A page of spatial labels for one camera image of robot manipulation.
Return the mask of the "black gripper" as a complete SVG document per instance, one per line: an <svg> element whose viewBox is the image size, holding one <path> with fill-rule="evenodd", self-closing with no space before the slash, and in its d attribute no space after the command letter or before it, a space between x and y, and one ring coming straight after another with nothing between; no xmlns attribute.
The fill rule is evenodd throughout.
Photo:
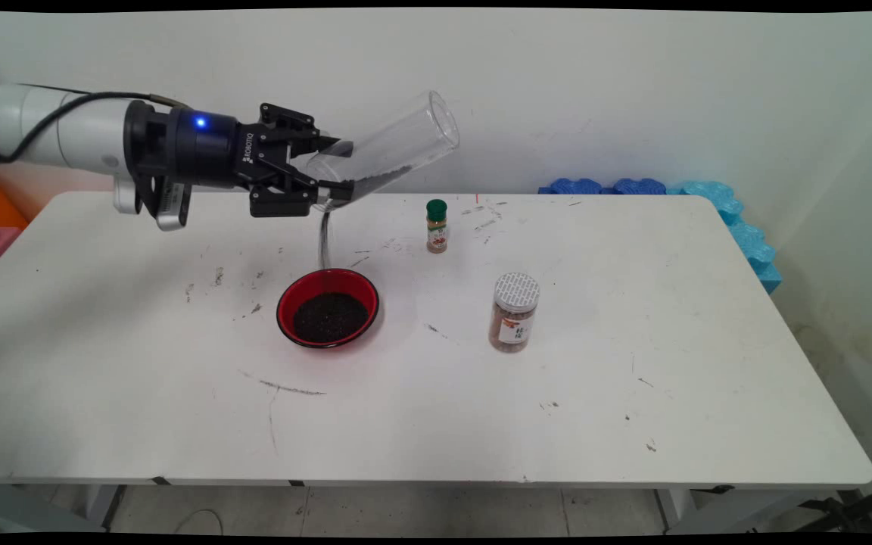
<svg viewBox="0 0 872 545"><path fill-rule="evenodd" d="M257 141L287 145L291 158L309 153L349 158L353 142L326 135L311 115L262 103ZM190 107L159 113L132 101L124 118L124 158L138 194L157 193L157 183L243 188L250 213L259 218L304 217L321 201L352 201L353 180L332 182L305 175L290 164L253 163L247 145L251 124Z"/></svg>

